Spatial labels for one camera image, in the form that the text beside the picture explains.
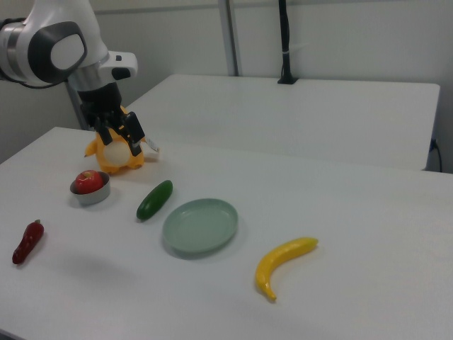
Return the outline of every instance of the cucumber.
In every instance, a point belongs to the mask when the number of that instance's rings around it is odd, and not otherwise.
[[[173,192],[173,183],[163,181],[148,194],[137,209],[137,218],[145,221],[157,213]]]

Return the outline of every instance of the yellow stuffed toy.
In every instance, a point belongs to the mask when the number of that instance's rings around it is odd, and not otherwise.
[[[113,141],[104,145],[101,136],[96,133],[96,138],[85,149],[85,157],[96,155],[101,171],[108,174],[118,172],[122,167],[138,169],[144,164],[143,151],[137,156],[132,156],[129,145],[113,129],[108,129]]]

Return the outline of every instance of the apple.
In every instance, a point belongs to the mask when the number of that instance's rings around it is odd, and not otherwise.
[[[85,170],[76,177],[76,190],[79,194],[92,193],[104,186],[101,175],[96,170]]]

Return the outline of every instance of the red chili pepper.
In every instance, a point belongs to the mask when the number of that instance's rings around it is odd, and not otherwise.
[[[21,243],[13,253],[13,263],[23,263],[29,253],[35,248],[35,245],[39,242],[43,234],[44,227],[41,225],[41,221],[36,220],[33,223],[30,223],[23,233]]]

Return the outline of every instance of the banana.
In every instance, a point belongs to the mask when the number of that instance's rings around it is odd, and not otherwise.
[[[280,264],[309,253],[316,248],[317,244],[317,239],[302,237],[284,243],[266,254],[256,268],[255,281],[258,288],[260,288],[269,299],[275,301],[277,296],[270,287],[270,276],[272,275],[272,272]]]

